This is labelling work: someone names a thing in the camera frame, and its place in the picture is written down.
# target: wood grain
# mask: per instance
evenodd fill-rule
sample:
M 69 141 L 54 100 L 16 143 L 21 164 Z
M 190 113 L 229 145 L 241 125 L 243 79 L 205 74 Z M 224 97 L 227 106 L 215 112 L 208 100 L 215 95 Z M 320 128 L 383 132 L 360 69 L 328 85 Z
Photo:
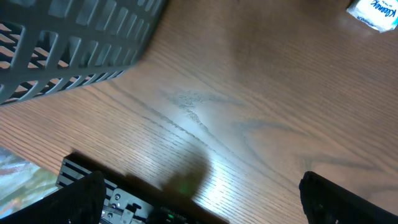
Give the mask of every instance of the wood grain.
M 398 213 L 398 36 L 349 1 L 170 1 L 121 78 L 0 108 L 0 145 L 57 173 L 72 148 L 231 223 L 306 223 L 313 170 Z

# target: wooden surface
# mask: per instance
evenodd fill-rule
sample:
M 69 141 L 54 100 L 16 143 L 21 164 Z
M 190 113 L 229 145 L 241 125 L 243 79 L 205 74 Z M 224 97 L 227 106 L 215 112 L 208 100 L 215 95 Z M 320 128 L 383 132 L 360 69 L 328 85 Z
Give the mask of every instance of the wooden surface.
M 231 223 L 306 223 L 307 170 L 398 213 L 398 35 L 348 4 L 171 0 L 136 68 L 0 108 L 0 144 L 155 186 L 208 164 L 196 201 Z

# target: kleenex packet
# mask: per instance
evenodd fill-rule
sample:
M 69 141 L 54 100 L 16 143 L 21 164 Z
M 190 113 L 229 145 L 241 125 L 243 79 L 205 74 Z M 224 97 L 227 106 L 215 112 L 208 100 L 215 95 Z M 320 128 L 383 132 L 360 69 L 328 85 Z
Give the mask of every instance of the kleenex packet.
M 398 24 L 398 0 L 357 0 L 347 12 L 380 32 L 393 30 Z

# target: gray plastic basket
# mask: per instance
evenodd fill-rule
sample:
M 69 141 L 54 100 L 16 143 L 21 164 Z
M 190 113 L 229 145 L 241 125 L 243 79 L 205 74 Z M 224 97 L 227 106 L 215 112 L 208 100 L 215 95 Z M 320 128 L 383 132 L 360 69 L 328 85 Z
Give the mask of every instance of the gray plastic basket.
M 0 105 L 120 76 L 167 0 L 0 0 Z

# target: tissue packet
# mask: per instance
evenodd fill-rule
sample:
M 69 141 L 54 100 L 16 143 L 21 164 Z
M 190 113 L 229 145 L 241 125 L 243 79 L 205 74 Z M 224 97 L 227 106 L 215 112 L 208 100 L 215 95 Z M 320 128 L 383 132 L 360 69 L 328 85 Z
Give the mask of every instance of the tissue packet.
M 385 32 L 398 24 L 398 0 L 357 0 L 347 12 L 369 27 Z

